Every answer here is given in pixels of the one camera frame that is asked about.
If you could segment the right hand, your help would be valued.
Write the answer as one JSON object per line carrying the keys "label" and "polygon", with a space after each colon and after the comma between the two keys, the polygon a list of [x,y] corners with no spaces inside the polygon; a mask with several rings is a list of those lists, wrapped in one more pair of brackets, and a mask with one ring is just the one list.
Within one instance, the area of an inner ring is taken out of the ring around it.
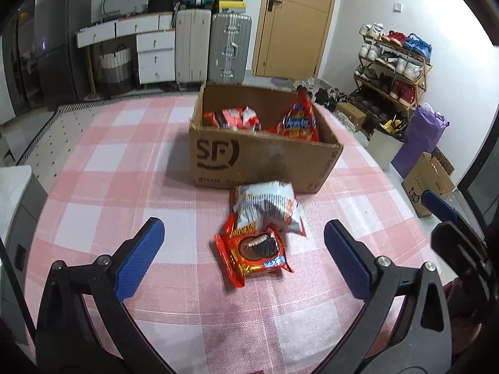
{"label": "right hand", "polygon": [[456,278],[444,286],[451,323],[453,363],[483,345],[483,322],[488,303],[477,283]]}

